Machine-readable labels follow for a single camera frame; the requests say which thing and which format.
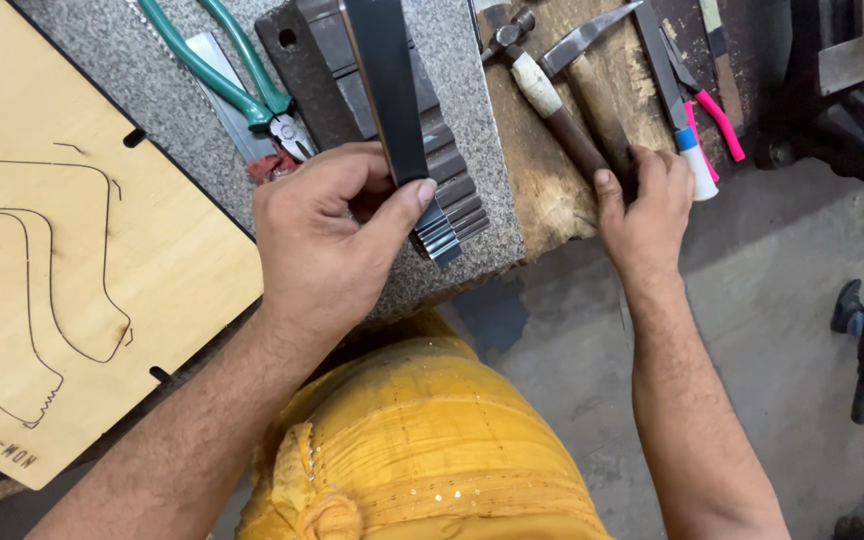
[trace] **pliers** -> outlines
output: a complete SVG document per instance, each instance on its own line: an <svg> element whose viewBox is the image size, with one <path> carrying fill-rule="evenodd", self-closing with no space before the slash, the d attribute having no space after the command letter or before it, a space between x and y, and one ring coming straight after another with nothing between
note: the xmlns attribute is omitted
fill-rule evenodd
<svg viewBox="0 0 864 540"><path fill-rule="evenodd" d="M172 52L185 63L198 79L245 115L248 129L259 133L268 131L300 162L311 158L314 155L314 150L308 133L300 128L295 118L287 113L292 104L292 96L283 94L272 84L269 74L262 67L255 47L246 37L245 31L239 26L238 21L219 0L198 0L198 3L208 10L212 18L217 20L228 34L248 70L248 74L255 81L255 87L264 103L259 102L248 92L233 84L202 60L199 55L192 52L192 49L186 45L186 41L162 12L162 8L156 3L156 0L138 0L142 11L149 17L151 25L155 27Z"/></svg>
<svg viewBox="0 0 864 540"><path fill-rule="evenodd" d="M665 28L661 29L662 41L665 43L665 52L668 53L669 63L672 65L672 71L675 73L675 78L678 80L679 89L685 88L687 92L681 92L682 101L685 105L685 114L688 117L688 125L691 126L695 133L695 140L699 141L699 132L695 129L695 114L692 112L692 102L690 97L694 96L699 105L708 113L715 123L718 124L719 130L722 132L722 137L725 138L728 145L728 151L737 162L745 160L745 152L742 150L742 145L738 142L736 130L733 129L732 123L729 122L729 117L722 108L715 103L709 92L706 92L692 74L686 65L682 62L682 53L679 52L679 47L675 44L675 39L668 34ZM702 152L702 157L705 158L705 152ZM705 159L705 165L708 166L708 172L712 175L712 179L718 181L719 175L715 174L713 166L709 160Z"/></svg>

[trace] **hairy forearm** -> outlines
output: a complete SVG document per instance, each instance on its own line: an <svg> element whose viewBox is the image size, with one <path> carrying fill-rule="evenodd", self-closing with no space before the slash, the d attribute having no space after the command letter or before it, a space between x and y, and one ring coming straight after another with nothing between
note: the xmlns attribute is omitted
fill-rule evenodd
<svg viewBox="0 0 864 540"><path fill-rule="evenodd" d="M782 513L679 276L627 286L632 404L670 538L782 538Z"/></svg>
<svg viewBox="0 0 864 540"><path fill-rule="evenodd" d="M254 316L156 407L30 538L205 538L266 427L314 362Z"/></svg>

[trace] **green pliers handle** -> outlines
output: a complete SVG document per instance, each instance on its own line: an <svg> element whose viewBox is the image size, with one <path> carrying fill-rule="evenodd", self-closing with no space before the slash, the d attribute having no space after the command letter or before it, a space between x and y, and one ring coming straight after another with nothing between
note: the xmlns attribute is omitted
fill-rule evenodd
<svg viewBox="0 0 864 540"><path fill-rule="evenodd" d="M275 115L285 113L289 109L292 97L278 91L272 84L269 74L265 72L262 62L259 61L256 48L253 47L246 37L245 31L239 26L235 17L229 13L229 10L219 0L198 0L198 3L204 6L214 19L219 21L219 24L222 25L232 40L265 104L260 103L249 93L230 82L202 60L199 55L192 52L192 49L186 45L186 41L162 12L162 8L156 3L156 0L138 0L139 6L149 17L151 25L162 36L162 40L192 73L241 111L248 121L248 129L254 132L268 131L269 122Z"/></svg>

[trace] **pink handle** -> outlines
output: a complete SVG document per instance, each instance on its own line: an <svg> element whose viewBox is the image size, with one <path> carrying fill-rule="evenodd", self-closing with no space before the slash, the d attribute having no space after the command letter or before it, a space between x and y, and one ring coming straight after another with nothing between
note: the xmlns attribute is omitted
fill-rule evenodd
<svg viewBox="0 0 864 540"><path fill-rule="evenodd" d="M722 111L719 104L715 103L713 97L705 90L695 94L695 99L708 112L708 115L715 120L715 123L719 125L719 129L722 130L722 137L726 139L728 151L732 154L732 159L737 162L745 160L745 152L742 150L742 145L738 143L736 130L733 129L732 123L729 122L729 117Z"/></svg>
<svg viewBox="0 0 864 540"><path fill-rule="evenodd" d="M692 112L692 102L686 101L683 103L685 106L685 116L688 118L688 127L692 128L692 135L695 136L695 141L699 141L699 130L695 129L695 113ZM702 159L705 160L705 166L708 167L708 174L712 176L713 182L719 181L719 175L715 174L715 169L713 165L709 163L709 158L706 157L706 151L702 150Z"/></svg>

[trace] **yellow garment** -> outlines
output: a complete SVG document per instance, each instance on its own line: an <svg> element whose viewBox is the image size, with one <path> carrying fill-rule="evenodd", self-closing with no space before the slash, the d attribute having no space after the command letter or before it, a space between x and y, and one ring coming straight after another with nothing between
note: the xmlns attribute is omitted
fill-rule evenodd
<svg viewBox="0 0 864 540"><path fill-rule="evenodd" d="M239 540L606 540L552 429L456 338L411 339L298 391Z"/></svg>

